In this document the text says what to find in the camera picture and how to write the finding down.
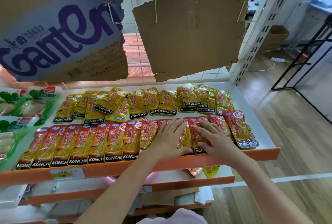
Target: paper tag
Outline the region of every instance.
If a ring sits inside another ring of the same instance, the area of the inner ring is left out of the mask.
[[[146,186],[141,187],[141,189],[139,190],[139,193],[152,193],[152,186],[146,185]]]
[[[54,180],[84,179],[82,168],[57,169],[50,171]]]

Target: hand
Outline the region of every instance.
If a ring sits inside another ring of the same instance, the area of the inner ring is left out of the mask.
[[[198,142],[197,145],[205,150],[209,155],[215,159],[220,160],[222,163],[233,167],[239,161],[241,155],[245,155],[240,149],[222,132],[217,125],[207,121],[199,120],[202,127],[194,126],[201,135],[206,137],[211,146],[204,142]]]
[[[186,124],[183,123],[182,118],[179,120],[174,118],[167,125],[166,121],[164,121],[149,148],[142,153],[145,152],[153,157],[156,162],[160,162],[193,152],[188,147],[177,148],[180,136],[185,128]]]

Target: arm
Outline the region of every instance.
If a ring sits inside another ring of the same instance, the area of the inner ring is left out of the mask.
[[[240,151],[217,125],[205,121],[199,123],[204,128],[195,129],[210,140],[212,147],[203,142],[199,146],[239,173],[269,223],[313,224],[262,171],[258,163]]]
[[[192,152],[190,148],[177,149],[186,125],[183,120],[171,120],[160,127],[149,148],[85,211],[75,224],[121,224],[145,179],[154,166],[167,159]]]

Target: pink clothing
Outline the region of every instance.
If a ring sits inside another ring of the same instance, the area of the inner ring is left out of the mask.
[[[145,218],[137,224],[208,224],[203,216],[184,208],[178,209],[168,219],[157,217],[154,219]]]

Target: left hand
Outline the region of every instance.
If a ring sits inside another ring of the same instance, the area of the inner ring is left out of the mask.
[[[193,150],[188,147],[177,148],[180,136],[185,128],[186,124],[183,123],[182,118],[179,120],[173,118],[167,125],[164,121],[149,148],[142,153],[145,152],[156,162],[175,159],[181,155],[192,153]]]

